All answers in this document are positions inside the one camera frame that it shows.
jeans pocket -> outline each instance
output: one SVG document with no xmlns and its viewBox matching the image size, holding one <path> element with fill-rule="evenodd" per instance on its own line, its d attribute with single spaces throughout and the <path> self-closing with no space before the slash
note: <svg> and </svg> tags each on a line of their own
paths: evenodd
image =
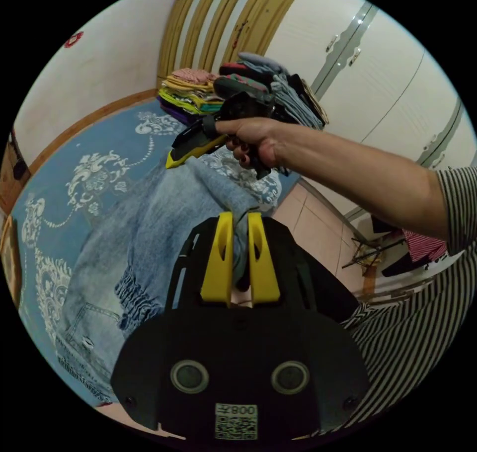
<svg viewBox="0 0 477 452">
<path fill-rule="evenodd" d="M 124 344 L 119 321 L 113 311 L 85 303 L 65 334 L 66 341 L 105 382 L 109 382 Z"/>
</svg>

wooden headboard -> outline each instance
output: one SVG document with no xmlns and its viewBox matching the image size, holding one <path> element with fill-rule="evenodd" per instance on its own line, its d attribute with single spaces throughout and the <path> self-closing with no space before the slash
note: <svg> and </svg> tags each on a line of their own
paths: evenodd
<svg viewBox="0 0 477 452">
<path fill-rule="evenodd" d="M 176 0 L 162 39 L 158 89 L 179 68 L 217 72 L 241 51 L 264 55 L 294 0 Z"/>
</svg>

human hand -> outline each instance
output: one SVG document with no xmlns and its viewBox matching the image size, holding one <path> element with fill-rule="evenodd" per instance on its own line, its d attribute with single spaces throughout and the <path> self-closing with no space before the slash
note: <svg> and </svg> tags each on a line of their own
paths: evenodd
<svg viewBox="0 0 477 452">
<path fill-rule="evenodd" d="M 256 145 L 260 160 L 270 168 L 278 167 L 276 155 L 277 135 L 282 123 L 270 118 L 243 118 L 232 121 L 218 121 L 215 125 L 219 134 L 226 134 L 227 149 L 234 153 L 240 165 L 250 166 L 250 145 Z"/>
</svg>

camera lens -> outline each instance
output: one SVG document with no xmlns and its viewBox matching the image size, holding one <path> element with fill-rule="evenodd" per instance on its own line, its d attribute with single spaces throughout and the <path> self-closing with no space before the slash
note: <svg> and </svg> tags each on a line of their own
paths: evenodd
<svg viewBox="0 0 477 452">
<path fill-rule="evenodd" d="M 197 361 L 184 360 L 176 363 L 170 371 L 172 384 L 186 394 L 197 394 L 209 383 L 209 374 Z"/>
<path fill-rule="evenodd" d="M 310 380 L 308 368 L 298 361 L 286 361 L 272 373 L 272 386 L 280 394 L 297 394 Z"/>
</svg>

cabinet handle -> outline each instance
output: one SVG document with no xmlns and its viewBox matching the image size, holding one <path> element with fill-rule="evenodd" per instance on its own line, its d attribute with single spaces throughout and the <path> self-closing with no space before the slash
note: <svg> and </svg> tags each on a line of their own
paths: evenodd
<svg viewBox="0 0 477 452">
<path fill-rule="evenodd" d="M 442 151 L 440 154 L 439 154 L 439 157 L 437 159 L 434 159 L 431 163 L 431 169 L 435 169 L 443 160 L 444 160 L 444 157 L 446 156 L 446 153 L 445 151 Z"/>
<path fill-rule="evenodd" d="M 431 144 L 436 142 L 436 141 L 437 141 L 437 134 L 434 134 L 432 136 L 431 140 L 424 146 L 424 148 L 422 150 L 427 151 L 431 147 Z"/>
<path fill-rule="evenodd" d="M 328 46 L 326 47 L 325 52 L 328 53 L 328 51 L 331 50 L 331 47 L 334 45 L 335 41 L 338 39 L 338 35 L 335 35 L 331 41 L 328 43 Z"/>
<path fill-rule="evenodd" d="M 351 58 L 351 60 L 349 61 L 350 66 L 356 61 L 356 58 L 358 58 L 360 53 L 361 53 L 361 48 L 357 48 L 356 53 L 353 55 L 353 58 Z"/>
</svg>

